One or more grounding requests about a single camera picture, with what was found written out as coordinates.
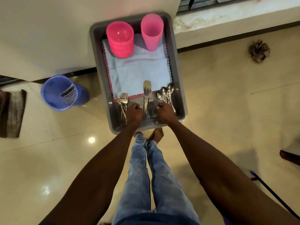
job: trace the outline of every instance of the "tiled floor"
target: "tiled floor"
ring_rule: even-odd
[[[247,174],[254,170],[298,214],[300,167],[281,159],[279,150],[287,148],[300,154],[299,35],[300,27],[295,27],[179,54],[189,112],[184,125]],[[261,64],[247,54],[247,46],[258,38],[271,48],[271,57]],[[39,84],[3,88],[27,90],[28,101],[20,138],[0,139],[2,224],[38,224],[82,167],[114,138],[97,75],[73,80],[88,87],[93,99],[64,112],[44,104]],[[203,225],[222,224],[175,135],[168,127],[164,133],[159,147]],[[90,137],[95,138],[92,144]],[[102,221],[112,219],[127,178],[129,158],[130,150]]]

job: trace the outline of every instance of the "wooden chair leg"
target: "wooden chair leg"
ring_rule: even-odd
[[[279,155],[281,158],[300,166],[300,155],[295,155],[293,153],[283,151],[283,150],[280,150]]]

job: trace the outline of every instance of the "leg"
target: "leg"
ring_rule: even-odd
[[[146,167],[146,139],[136,135],[131,150],[128,178],[117,205],[112,225],[130,215],[151,212],[150,179]]]
[[[197,213],[184,193],[170,167],[163,159],[157,143],[163,137],[162,129],[155,129],[153,140],[148,143],[147,158],[152,171],[152,192],[157,213],[182,215],[200,224]]]

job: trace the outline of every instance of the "blue plastic bucket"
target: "blue plastic bucket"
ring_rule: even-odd
[[[83,105],[88,101],[88,90],[73,83],[64,75],[49,78],[42,86],[40,93],[47,105],[56,111]]]

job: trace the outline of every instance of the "label on bucket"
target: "label on bucket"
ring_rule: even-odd
[[[70,85],[63,93],[60,94],[60,96],[66,104],[72,104],[76,97],[74,85]]]

